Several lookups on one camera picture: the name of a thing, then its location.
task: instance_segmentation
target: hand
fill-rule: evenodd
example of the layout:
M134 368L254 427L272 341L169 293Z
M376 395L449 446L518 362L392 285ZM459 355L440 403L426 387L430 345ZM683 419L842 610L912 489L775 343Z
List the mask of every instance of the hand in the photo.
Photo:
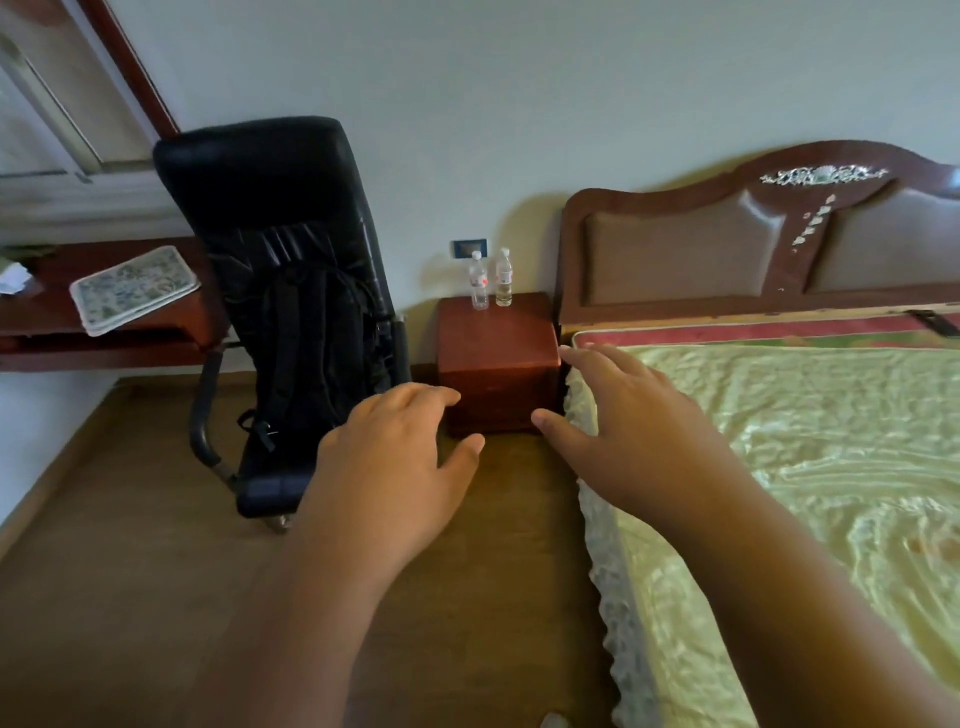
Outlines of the hand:
M531 419L607 502L670 538L716 522L741 496L763 494L697 403L665 374L608 345L561 347L560 356L592 391L599 434L590 437L543 409Z
M444 530L476 473L483 435L438 468L437 427L459 400L445 387L401 384L360 402L320 442L294 531L310 523L340 566L386 589Z

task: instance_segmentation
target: forearm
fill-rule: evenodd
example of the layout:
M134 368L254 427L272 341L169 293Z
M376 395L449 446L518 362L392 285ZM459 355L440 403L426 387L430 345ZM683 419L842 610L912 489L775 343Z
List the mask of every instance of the forearm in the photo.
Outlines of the forearm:
M952 696L806 529L751 485L672 540L761 724L956 725Z
M187 725L333 728L387 587L299 523L233 618Z

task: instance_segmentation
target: lace trim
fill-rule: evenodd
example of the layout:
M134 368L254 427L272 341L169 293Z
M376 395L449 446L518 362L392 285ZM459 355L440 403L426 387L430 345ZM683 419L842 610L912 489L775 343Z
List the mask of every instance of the lace trim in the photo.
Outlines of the lace trim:
M575 370L566 383L567 418L587 434L596 434L593 394ZM656 682L645 656L643 629L617 537L614 509L583 480L578 483L587 552L593 562L590 581L600 593L600 617L607 625L603 646L613 657L610 673L620 690L620 702L612 713L613 724L617 728L662 725Z

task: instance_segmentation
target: bed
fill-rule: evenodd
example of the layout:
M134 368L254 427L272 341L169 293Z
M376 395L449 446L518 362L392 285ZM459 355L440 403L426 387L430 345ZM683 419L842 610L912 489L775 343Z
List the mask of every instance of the bed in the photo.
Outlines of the bed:
M557 291L562 339L669 374L960 694L960 168L825 141L664 192L582 190ZM683 560L580 487L614 723L756 725Z

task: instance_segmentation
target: wooden headboard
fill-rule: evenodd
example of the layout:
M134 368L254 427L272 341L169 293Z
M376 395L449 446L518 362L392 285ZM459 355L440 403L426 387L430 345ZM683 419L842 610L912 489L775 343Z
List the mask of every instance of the wooden headboard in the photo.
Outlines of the wooden headboard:
M960 302L960 167L821 141L665 192L581 190L557 283L566 331Z

